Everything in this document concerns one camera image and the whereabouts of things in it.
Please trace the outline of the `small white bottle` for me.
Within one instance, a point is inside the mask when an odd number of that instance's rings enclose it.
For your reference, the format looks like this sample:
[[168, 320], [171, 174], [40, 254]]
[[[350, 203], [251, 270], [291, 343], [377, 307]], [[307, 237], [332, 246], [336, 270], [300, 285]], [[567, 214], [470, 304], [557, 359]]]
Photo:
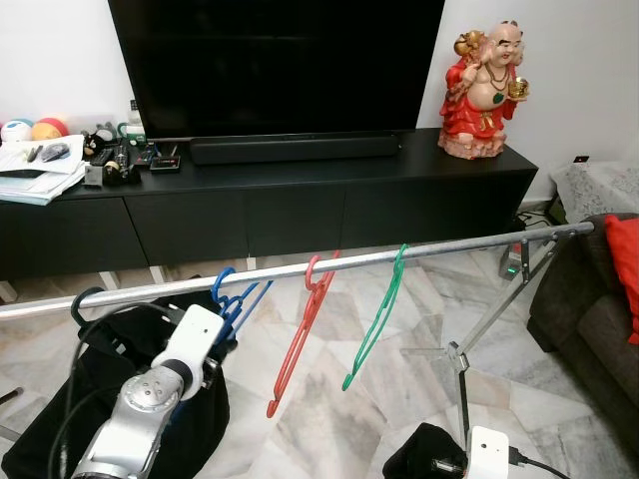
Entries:
[[128, 145], [146, 145], [145, 127], [143, 127], [140, 114], [140, 106], [136, 100], [131, 100], [128, 122], [123, 122], [116, 127], [118, 137]]

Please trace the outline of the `black tape dispenser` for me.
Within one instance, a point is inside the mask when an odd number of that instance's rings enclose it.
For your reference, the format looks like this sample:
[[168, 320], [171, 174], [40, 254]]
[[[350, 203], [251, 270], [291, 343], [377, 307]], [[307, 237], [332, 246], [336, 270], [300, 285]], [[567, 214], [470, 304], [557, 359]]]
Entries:
[[134, 157], [123, 150], [104, 151], [93, 157], [83, 180], [84, 187], [90, 188], [135, 186], [140, 182]]

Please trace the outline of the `black printed t-shirt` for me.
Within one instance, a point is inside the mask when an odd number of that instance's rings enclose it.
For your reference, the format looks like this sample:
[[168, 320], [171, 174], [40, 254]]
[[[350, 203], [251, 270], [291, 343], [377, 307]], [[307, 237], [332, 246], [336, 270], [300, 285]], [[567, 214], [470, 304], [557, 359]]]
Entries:
[[[70, 479], [93, 435], [111, 416], [118, 389], [125, 380], [150, 368], [165, 350], [182, 319], [172, 303], [136, 302], [111, 319], [111, 328], [131, 343], [137, 359], [100, 348], [88, 348], [79, 365], [70, 365], [68, 378], [17, 442], [0, 456], [0, 473], [8, 479]], [[147, 479], [195, 479], [204, 469], [229, 427], [227, 380], [214, 393], [198, 389], [179, 403], [165, 429], [154, 469]]]

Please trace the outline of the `white and blue ball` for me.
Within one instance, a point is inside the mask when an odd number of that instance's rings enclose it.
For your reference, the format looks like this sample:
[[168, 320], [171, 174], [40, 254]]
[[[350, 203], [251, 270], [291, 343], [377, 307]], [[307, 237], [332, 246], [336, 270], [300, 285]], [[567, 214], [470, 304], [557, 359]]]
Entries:
[[5, 122], [0, 127], [0, 142], [27, 142], [32, 141], [33, 124], [28, 120], [17, 119]]

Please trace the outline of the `blue plastic clothes hanger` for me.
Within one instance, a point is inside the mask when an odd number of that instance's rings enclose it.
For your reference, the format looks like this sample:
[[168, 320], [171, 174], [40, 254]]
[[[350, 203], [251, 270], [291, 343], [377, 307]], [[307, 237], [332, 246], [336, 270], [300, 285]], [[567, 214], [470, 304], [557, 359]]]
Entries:
[[[256, 297], [255, 300], [252, 301], [248, 310], [244, 310], [244, 300], [247, 299], [248, 295], [251, 292], [255, 291], [257, 287], [259, 287], [258, 282], [253, 282], [246, 288], [246, 290], [241, 293], [241, 295], [227, 296], [219, 294], [219, 287], [221, 281], [230, 273], [236, 272], [236, 269], [233, 267], [227, 267], [223, 269], [218, 275], [218, 278], [215, 279], [214, 286], [211, 287], [210, 290], [210, 300], [204, 299], [196, 299], [195, 293], [182, 293], [182, 295], [178, 295], [175, 297], [173, 301], [172, 308], [174, 311], [177, 311], [178, 314], [184, 314], [187, 307], [191, 304], [199, 304], [201, 306], [206, 307], [208, 310], [213, 311], [214, 313], [218, 313], [224, 319], [224, 327], [221, 329], [221, 333], [219, 334], [219, 338], [216, 339], [216, 342], [219, 339], [228, 338], [229, 336], [235, 336], [237, 338], [237, 333], [239, 329], [241, 329], [244, 322], [246, 322], [248, 316], [252, 314], [252, 311], [256, 309], [256, 306], [259, 305], [262, 297], [265, 296], [265, 293], [270, 290], [270, 287], [273, 286], [273, 281], [266, 282], [265, 286], [261, 288], [259, 291], [259, 296]], [[172, 324], [177, 325], [179, 322], [178, 319], [172, 319]], [[225, 384], [225, 377], [223, 380], [219, 380], [218, 383], [215, 384], [214, 387], [209, 389], [211, 395], [214, 393], [216, 386], [221, 387]], [[204, 383], [202, 383], [202, 389], [205, 388], [205, 364], [204, 364]]]

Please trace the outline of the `green plastic clothes hanger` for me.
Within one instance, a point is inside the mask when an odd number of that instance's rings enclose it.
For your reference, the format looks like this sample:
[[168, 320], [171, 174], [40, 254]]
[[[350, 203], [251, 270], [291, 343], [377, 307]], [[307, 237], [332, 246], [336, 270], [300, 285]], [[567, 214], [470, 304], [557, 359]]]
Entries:
[[361, 366], [365, 364], [368, 356], [370, 355], [371, 349], [375, 346], [375, 343], [378, 342], [380, 335], [383, 333], [383, 330], [389, 321], [389, 316], [392, 314], [398, 292], [400, 291], [403, 268], [405, 267], [403, 253], [408, 247], [409, 245], [407, 245], [407, 243], [402, 243], [398, 248], [395, 260], [393, 261], [392, 275], [389, 278], [387, 291], [384, 294], [383, 300], [380, 302], [377, 313], [374, 315], [373, 322], [366, 330], [363, 341], [357, 348], [351, 369], [343, 380], [341, 387], [342, 391], [346, 391], [349, 387], [351, 387], [354, 379], [361, 369]]

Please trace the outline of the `black flat screen television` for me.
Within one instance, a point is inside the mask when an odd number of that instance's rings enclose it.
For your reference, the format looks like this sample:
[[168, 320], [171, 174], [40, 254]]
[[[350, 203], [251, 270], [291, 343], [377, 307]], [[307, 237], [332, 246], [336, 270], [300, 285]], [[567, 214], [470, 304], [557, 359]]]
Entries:
[[108, 0], [147, 134], [414, 127], [444, 0]]

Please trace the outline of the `stack of white papers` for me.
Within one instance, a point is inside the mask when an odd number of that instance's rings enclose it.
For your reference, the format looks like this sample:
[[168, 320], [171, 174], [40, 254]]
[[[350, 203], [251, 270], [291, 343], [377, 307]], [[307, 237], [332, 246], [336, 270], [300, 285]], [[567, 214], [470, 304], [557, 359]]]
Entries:
[[83, 148], [81, 134], [0, 146], [0, 201], [49, 205], [86, 177]]

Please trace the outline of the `grey floor power device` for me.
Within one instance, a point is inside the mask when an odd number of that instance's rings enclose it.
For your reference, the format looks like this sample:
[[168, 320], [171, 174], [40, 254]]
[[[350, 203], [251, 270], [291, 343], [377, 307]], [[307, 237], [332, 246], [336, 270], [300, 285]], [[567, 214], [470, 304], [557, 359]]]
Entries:
[[503, 253], [499, 264], [499, 275], [510, 282], [511, 290], [518, 293], [530, 282], [531, 256], [528, 246], [512, 243]]

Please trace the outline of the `red plastic clothes hanger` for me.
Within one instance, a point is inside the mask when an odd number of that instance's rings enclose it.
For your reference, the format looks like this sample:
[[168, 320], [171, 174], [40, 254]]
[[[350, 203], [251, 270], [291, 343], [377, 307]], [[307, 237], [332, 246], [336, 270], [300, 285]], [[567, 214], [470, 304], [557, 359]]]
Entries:
[[266, 418], [275, 418], [276, 411], [283, 405], [285, 392], [287, 392], [289, 383], [291, 383], [294, 371], [296, 371], [298, 364], [300, 364], [307, 339], [310, 337], [317, 315], [319, 315], [320, 308], [331, 288], [333, 276], [336, 274], [334, 270], [325, 270], [324, 273], [319, 276], [319, 279], [314, 279], [315, 267], [319, 261], [320, 256], [318, 254], [312, 255], [310, 261], [308, 261], [306, 272], [303, 274], [303, 286], [308, 292], [308, 297], [305, 301], [305, 305], [303, 305], [301, 318], [294, 324], [294, 336], [291, 346], [289, 346], [287, 352], [285, 352], [279, 373], [276, 374], [274, 387], [271, 389], [273, 397], [271, 397], [271, 400], [268, 402]]

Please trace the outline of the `side table with lace cloth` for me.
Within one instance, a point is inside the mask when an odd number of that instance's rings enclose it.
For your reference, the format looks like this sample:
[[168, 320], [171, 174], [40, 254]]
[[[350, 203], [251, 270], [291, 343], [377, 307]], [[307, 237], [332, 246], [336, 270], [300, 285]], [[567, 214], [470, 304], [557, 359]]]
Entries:
[[572, 163], [551, 174], [568, 223], [601, 214], [639, 214], [638, 166]]

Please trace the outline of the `plain black garment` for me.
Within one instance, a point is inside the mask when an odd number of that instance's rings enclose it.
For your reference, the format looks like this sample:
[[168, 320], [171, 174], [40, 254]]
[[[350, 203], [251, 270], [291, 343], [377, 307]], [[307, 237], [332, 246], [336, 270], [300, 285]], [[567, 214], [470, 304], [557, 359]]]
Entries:
[[382, 467], [384, 479], [462, 479], [464, 448], [437, 425], [420, 423]]

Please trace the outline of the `red laughing buddha statue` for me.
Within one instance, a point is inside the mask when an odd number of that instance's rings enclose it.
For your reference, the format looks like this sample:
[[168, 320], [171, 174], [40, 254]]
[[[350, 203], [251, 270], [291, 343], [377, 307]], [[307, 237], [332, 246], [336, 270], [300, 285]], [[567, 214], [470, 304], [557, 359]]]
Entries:
[[462, 33], [453, 41], [459, 60], [447, 70], [438, 145], [454, 157], [496, 157], [505, 150], [505, 122], [514, 118], [529, 86], [523, 63], [523, 29], [503, 20], [491, 32]]

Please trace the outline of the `small black desk device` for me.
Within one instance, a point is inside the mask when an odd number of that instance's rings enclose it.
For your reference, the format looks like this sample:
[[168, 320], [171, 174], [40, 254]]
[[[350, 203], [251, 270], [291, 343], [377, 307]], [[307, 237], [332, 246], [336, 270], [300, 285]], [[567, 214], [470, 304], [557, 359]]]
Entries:
[[176, 174], [180, 169], [180, 146], [151, 147], [150, 172], [152, 174]]

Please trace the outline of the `red cushion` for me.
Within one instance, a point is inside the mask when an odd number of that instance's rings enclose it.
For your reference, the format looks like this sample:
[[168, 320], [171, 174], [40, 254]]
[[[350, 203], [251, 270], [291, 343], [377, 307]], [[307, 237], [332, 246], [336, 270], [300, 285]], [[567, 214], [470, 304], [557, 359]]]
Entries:
[[639, 345], [639, 219], [622, 220], [616, 215], [604, 218], [607, 240], [613, 259], [613, 268], [626, 291], [633, 314], [631, 345]]

